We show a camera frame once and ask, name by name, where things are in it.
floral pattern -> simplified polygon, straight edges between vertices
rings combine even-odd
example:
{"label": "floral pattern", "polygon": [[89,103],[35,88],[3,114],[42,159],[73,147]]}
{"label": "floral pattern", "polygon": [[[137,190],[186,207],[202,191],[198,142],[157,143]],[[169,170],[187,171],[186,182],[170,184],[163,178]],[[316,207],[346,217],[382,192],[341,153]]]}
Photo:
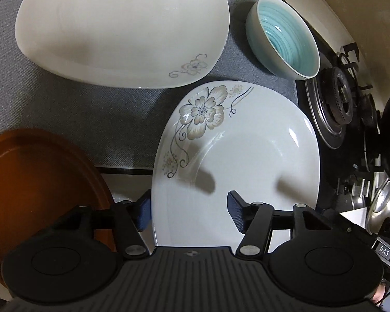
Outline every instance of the floral pattern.
{"label": "floral pattern", "polygon": [[231,90],[228,92],[229,97],[236,97],[241,94],[241,91],[243,90],[242,85],[233,86]]}
{"label": "floral pattern", "polygon": [[196,75],[199,74],[201,70],[208,67],[208,64],[203,61],[203,59],[207,58],[207,54],[198,54],[193,60],[189,63],[185,63],[181,66],[180,71],[175,71],[169,73],[169,77],[176,78],[179,74],[188,74],[188,75]]}
{"label": "floral pattern", "polygon": [[186,134],[188,139],[200,138],[206,128],[212,130],[224,121],[224,107],[221,103],[227,98],[227,87],[215,87],[208,92],[208,95],[200,96],[193,103],[179,109],[180,123],[188,125]]}
{"label": "floral pattern", "polygon": [[166,152],[166,154],[163,156],[163,175],[167,175],[173,170],[176,158],[177,156],[175,154],[172,154],[169,151]]}
{"label": "floral pattern", "polygon": [[254,87],[243,90],[243,86],[234,86],[227,91],[225,85],[214,87],[211,91],[205,88],[194,95],[179,108],[179,121],[175,127],[175,135],[172,138],[169,151],[163,156],[162,170],[168,178],[172,178],[179,167],[186,167],[189,164],[188,152],[181,146],[186,139],[194,140],[201,138],[207,129],[213,130],[220,126],[225,118],[224,111],[232,117],[237,112],[234,108],[238,102],[246,97]]}

gas stove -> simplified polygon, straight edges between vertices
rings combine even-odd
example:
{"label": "gas stove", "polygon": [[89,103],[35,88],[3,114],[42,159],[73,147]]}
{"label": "gas stove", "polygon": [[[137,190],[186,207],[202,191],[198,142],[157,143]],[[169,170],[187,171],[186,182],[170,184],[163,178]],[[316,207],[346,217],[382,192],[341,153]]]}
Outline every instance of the gas stove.
{"label": "gas stove", "polygon": [[[321,161],[316,208],[350,211],[368,206],[378,157],[377,114],[370,94],[360,87],[359,50],[356,43],[344,45],[337,55],[308,24],[321,58],[313,79],[296,82],[299,108],[310,119],[318,139]],[[350,62],[350,52],[357,62]]]}

gray countertop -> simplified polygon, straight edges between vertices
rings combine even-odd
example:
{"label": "gray countertop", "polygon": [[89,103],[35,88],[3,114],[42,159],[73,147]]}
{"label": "gray countertop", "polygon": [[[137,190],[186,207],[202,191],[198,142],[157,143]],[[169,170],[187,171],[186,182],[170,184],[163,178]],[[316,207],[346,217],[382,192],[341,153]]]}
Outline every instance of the gray countertop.
{"label": "gray countertop", "polygon": [[227,43],[205,78],[173,89],[123,89],[67,80],[30,62],[19,51],[14,35],[22,0],[0,0],[0,133],[41,128],[77,144],[96,165],[151,168],[169,116],[202,83],[255,83],[297,104],[294,81],[269,73],[248,46],[244,23],[255,1],[228,0]]}

orange tray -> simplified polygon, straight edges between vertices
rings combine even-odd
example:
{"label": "orange tray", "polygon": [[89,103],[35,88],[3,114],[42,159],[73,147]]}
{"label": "orange tray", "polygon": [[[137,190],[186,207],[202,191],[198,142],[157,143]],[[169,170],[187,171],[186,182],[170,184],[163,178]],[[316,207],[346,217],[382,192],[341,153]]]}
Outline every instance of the orange tray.
{"label": "orange tray", "polygon": [[[0,135],[0,265],[10,250],[75,205],[108,209],[112,203],[98,170],[67,140],[39,129]],[[111,231],[94,236],[114,249]]]}

white ceramic bowl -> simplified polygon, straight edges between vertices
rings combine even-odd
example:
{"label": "white ceramic bowl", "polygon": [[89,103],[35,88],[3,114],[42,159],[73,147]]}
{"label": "white ceramic bowl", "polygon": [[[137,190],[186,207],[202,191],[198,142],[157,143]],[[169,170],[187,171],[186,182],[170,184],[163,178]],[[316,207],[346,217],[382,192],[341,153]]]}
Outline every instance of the white ceramic bowl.
{"label": "white ceramic bowl", "polygon": [[246,21],[251,49],[270,72],[305,80],[319,72],[315,39],[300,15],[282,0],[259,0]]}

